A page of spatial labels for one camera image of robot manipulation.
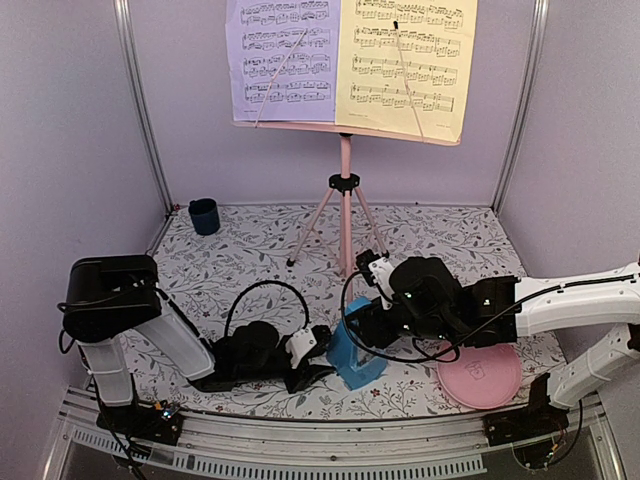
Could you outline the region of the blue metronome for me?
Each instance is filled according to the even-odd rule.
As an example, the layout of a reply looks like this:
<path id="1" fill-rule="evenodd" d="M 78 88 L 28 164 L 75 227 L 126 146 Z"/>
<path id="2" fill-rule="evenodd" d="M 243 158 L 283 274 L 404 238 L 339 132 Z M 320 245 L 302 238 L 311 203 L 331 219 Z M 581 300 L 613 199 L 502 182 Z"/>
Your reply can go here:
<path id="1" fill-rule="evenodd" d="M 334 329 L 326 353 L 349 390 L 357 390 L 377 380 L 385 371 L 387 361 L 357 347 L 349 338 L 343 321 Z"/>

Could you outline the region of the pink music stand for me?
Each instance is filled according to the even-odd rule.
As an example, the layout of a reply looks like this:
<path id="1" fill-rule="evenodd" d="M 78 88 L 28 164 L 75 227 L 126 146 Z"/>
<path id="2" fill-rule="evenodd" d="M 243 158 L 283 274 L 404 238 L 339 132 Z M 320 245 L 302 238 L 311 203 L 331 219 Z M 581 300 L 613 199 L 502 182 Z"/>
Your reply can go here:
<path id="1" fill-rule="evenodd" d="M 436 138 L 412 135 L 408 133 L 395 133 L 376 129 L 367 129 L 353 126 L 340 126 L 331 122 L 318 121 L 260 121 L 260 120 L 240 120 L 232 123 L 236 127 L 243 128 L 263 128 L 291 131 L 309 131 L 337 134 L 340 137 L 340 158 L 341 170 L 328 179 L 328 188 L 317 205 L 310 220 L 300 233 L 297 243 L 292 248 L 286 258 L 284 267 L 291 269 L 295 266 L 299 255 L 306 245 L 310 235 L 315 235 L 316 239 L 331 259 L 337 263 L 338 274 L 342 277 L 354 271 L 355 257 L 353 253 L 353 233 L 352 233 L 352 206 L 357 201 L 362 209 L 368 225 L 370 227 L 369 236 L 378 246 L 384 257 L 388 256 L 388 249 L 385 246 L 383 237 L 379 232 L 376 221 L 371 213 L 367 200 L 360 187 L 360 177 L 352 172 L 352 137 L 355 135 L 388 138 L 392 140 L 410 141 L 420 144 L 452 147 L 460 144 L 459 140 L 438 140 Z M 316 223 L 320 219 L 329 201 L 334 195 L 340 199 L 340 230 L 339 230 L 339 251 L 334 252 L 326 244 L 319 231 L 315 229 Z"/>

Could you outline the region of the yellow sheet music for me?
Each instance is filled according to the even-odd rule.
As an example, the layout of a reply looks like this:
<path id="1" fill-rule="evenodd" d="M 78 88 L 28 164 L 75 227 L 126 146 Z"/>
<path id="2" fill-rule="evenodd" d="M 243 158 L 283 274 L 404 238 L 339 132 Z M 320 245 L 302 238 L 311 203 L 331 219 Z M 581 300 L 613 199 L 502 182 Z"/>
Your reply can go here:
<path id="1" fill-rule="evenodd" d="M 454 145 L 463 130 L 479 4 L 341 4 L 335 122 Z"/>

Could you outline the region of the purple sheet music paper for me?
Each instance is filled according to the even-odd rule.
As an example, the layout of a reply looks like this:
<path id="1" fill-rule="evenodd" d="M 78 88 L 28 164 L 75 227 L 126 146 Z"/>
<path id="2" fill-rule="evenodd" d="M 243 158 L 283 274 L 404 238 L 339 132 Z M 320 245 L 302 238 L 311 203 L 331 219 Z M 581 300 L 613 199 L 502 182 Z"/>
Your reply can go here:
<path id="1" fill-rule="evenodd" d="M 335 120 L 340 13 L 328 0 L 227 3 L 236 122 Z"/>

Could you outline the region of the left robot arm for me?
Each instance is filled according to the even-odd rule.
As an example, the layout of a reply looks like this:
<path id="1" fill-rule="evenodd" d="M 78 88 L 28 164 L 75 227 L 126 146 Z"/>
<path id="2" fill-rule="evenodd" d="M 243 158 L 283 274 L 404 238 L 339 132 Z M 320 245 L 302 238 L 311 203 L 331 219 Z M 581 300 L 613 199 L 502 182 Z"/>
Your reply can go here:
<path id="1" fill-rule="evenodd" d="M 102 403 L 128 434 L 148 426 L 146 408 L 136 402 L 120 337 L 135 331 L 160 350 L 199 392 L 229 392 L 248 382 L 283 381 L 299 393 L 335 373 L 317 363 L 331 341 L 326 325 L 308 320 L 282 336 L 268 322 L 253 321 L 212 341 L 201 334 L 159 286 L 148 255 L 89 257 L 70 270 L 67 296 L 59 303 L 62 328 L 85 356 Z"/>

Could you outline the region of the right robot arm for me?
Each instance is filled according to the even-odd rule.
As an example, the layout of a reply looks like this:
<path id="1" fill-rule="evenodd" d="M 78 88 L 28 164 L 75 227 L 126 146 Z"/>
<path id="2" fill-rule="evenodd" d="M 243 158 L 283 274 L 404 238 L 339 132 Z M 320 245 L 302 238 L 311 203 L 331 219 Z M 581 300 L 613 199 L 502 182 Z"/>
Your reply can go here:
<path id="1" fill-rule="evenodd" d="M 609 324 L 611 330 L 563 367 L 536 378 L 517 427 L 537 436 L 566 410 L 639 360 L 639 266 L 556 279 L 498 276 L 464 286 L 437 257 L 409 257 L 392 265 L 373 255 L 358 273 L 379 295 L 343 311 L 347 337 L 363 351 L 388 359 L 401 338 L 444 341 L 414 362 L 453 362 L 463 348 L 488 348 L 573 327 Z"/>

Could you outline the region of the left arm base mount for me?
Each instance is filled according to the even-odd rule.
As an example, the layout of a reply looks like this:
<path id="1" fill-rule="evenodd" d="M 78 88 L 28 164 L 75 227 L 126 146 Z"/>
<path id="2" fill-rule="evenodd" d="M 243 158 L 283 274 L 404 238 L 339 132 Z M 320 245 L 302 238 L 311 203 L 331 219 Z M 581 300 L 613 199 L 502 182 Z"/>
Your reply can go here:
<path id="1" fill-rule="evenodd" d="M 136 400 L 126 406 L 108 406 L 98 400 L 100 414 L 97 426 L 127 438 L 176 446 L 184 422 L 179 407 L 166 401 L 154 406 L 140 405 Z"/>

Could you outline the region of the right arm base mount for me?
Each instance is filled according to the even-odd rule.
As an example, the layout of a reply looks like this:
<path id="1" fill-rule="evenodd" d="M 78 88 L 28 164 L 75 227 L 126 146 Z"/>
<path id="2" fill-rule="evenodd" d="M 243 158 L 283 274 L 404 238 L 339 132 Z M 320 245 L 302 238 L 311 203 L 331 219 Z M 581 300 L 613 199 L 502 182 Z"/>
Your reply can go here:
<path id="1" fill-rule="evenodd" d="M 491 413 L 482 417 L 483 432 L 490 446 L 529 440 L 566 429 L 568 412 L 546 403 Z"/>

